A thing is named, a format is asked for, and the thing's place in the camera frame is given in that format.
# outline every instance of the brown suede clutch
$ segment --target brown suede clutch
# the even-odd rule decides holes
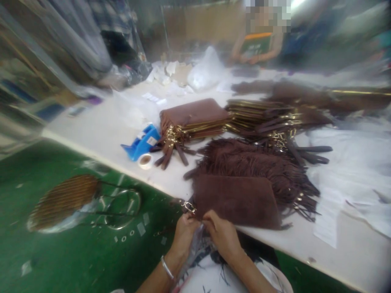
[[[200,175],[193,186],[199,219],[214,210],[236,225],[281,229],[272,185],[266,178]]]
[[[221,108],[212,98],[184,104],[160,113],[160,127],[162,138],[158,148],[164,156],[155,162],[155,166],[162,166],[165,170],[176,149],[185,166],[189,163],[185,153],[192,153],[185,143],[192,139],[220,135],[224,132],[225,124],[230,120],[228,112]]]

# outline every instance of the white table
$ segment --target white table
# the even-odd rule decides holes
[[[213,97],[221,106],[231,94],[211,90],[202,94],[170,96],[167,88],[156,82],[142,83],[123,92],[128,96],[141,96],[147,92],[159,98],[167,98],[165,108]],[[249,95],[245,98],[259,98]],[[57,117],[43,131],[42,136],[50,138],[128,176],[139,179],[170,196],[189,199],[192,195],[191,181],[184,181],[185,172],[195,167],[195,159],[188,155],[189,166],[185,167],[175,154],[166,171],[152,167],[142,170],[130,161],[120,144],[131,144],[140,130],[129,128],[120,118],[123,112],[117,98],[108,98],[76,118],[67,112]],[[197,149],[202,142],[192,146]],[[158,159],[161,153],[153,154]],[[272,231],[258,228],[238,227],[251,237],[262,241],[302,262],[314,259],[310,265],[363,292],[383,292],[391,274],[391,240],[345,214],[338,218],[338,246],[332,248],[313,235],[313,223],[297,214],[285,222],[293,222],[286,231]]]

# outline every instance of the clear plastic bag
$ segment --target clear plastic bag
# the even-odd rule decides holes
[[[180,269],[178,280],[183,277],[183,275],[186,273],[186,271],[189,269],[189,267],[193,264],[193,262],[196,260],[197,252],[201,247],[202,244],[202,236],[205,230],[204,224],[201,224],[200,227],[197,228],[197,230],[193,234],[193,240],[191,241],[190,245],[190,253],[187,257],[187,260],[185,264]]]
[[[119,118],[131,128],[143,130],[152,123],[157,129],[160,125],[159,106],[143,97],[129,96],[113,91]]]
[[[189,72],[188,84],[197,92],[208,90],[222,80],[224,65],[216,50],[208,47],[201,61]]]

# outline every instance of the fringed suede bag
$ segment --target fringed suede bag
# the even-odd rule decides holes
[[[234,224],[275,230],[295,211],[314,220],[319,191],[294,158],[238,139],[213,140],[199,152],[204,158],[184,176],[193,178],[198,218],[213,209]]]

